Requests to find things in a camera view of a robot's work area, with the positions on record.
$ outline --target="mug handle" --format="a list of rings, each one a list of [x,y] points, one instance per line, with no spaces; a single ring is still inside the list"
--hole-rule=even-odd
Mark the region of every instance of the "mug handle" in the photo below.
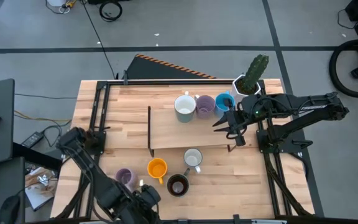
[[[185,171],[185,173],[183,175],[187,176],[187,174],[189,174],[190,172],[190,168],[187,168],[187,170]]]
[[[199,166],[195,166],[195,168],[196,168],[197,174],[199,174],[199,173],[201,172],[200,167],[199,167]]]

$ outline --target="mug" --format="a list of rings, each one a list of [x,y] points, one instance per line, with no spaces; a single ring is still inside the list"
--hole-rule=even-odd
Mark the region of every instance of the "mug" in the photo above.
[[[216,98],[215,98],[215,102],[216,102],[216,106],[215,106],[215,114],[216,116],[218,116],[219,118],[221,118],[224,114],[225,111],[229,110],[229,107],[224,105],[224,99],[225,98],[229,98],[231,100],[231,103],[233,106],[236,105],[235,101],[234,101],[234,97],[232,95],[230,95],[229,90],[226,91],[225,93],[221,93],[219,94]]]
[[[214,113],[215,100],[210,96],[200,96],[196,100],[197,117],[200,119],[208,119]]]
[[[189,167],[194,167],[197,174],[201,172],[200,164],[203,161],[203,155],[198,149],[188,149],[183,156],[185,164]]]
[[[160,181],[160,184],[163,184],[162,177],[167,173],[168,166],[163,159],[152,159],[147,165],[147,172],[153,178],[156,178]]]
[[[131,192],[135,190],[136,179],[135,172],[130,169],[123,168],[116,173],[116,180],[124,184]]]
[[[187,180],[187,174],[190,169],[187,168],[186,172],[181,174],[172,175],[167,182],[168,192],[176,197],[185,195],[189,189],[189,181]]]
[[[189,91],[186,91],[184,95],[179,96],[174,104],[175,113],[177,118],[182,123],[187,123],[193,119],[194,112],[196,110],[196,99],[198,95],[194,98],[189,95]]]

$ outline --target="green plant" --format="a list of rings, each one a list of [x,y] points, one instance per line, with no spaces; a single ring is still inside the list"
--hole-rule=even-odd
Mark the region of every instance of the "green plant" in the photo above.
[[[267,64],[269,63],[269,56],[258,55],[249,65],[245,77],[237,81],[236,87],[239,93],[246,95],[254,94],[256,91],[256,83],[264,73]]]

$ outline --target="purple mug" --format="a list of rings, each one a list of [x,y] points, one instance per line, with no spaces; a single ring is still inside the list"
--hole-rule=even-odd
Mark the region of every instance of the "purple mug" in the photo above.
[[[215,110],[214,98],[207,95],[197,97],[196,100],[197,117],[201,119],[208,119],[214,113],[214,110]]]
[[[135,190],[136,179],[135,172],[130,169],[123,168],[116,173],[116,180],[124,184],[131,192]]]

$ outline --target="black and orange striped tape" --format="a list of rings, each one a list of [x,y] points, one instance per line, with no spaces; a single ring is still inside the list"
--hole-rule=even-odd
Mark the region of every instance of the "black and orange striped tape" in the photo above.
[[[192,73],[192,74],[198,75],[200,77],[210,78],[210,79],[216,78],[216,77],[213,77],[212,75],[208,75],[208,74],[205,74],[205,73],[202,73],[202,72],[197,72],[197,71],[194,71],[192,69],[185,68],[185,67],[182,67],[182,66],[179,66],[179,65],[175,65],[175,64],[172,64],[172,63],[169,63],[169,62],[164,62],[163,60],[152,58],[152,57],[149,57],[149,56],[146,56],[146,55],[137,54],[135,57],[140,57],[142,59],[146,59],[146,60],[149,60],[149,61],[154,62],[154,63],[159,63],[161,65],[165,65],[165,66],[169,66],[171,68],[182,70],[184,72]]]

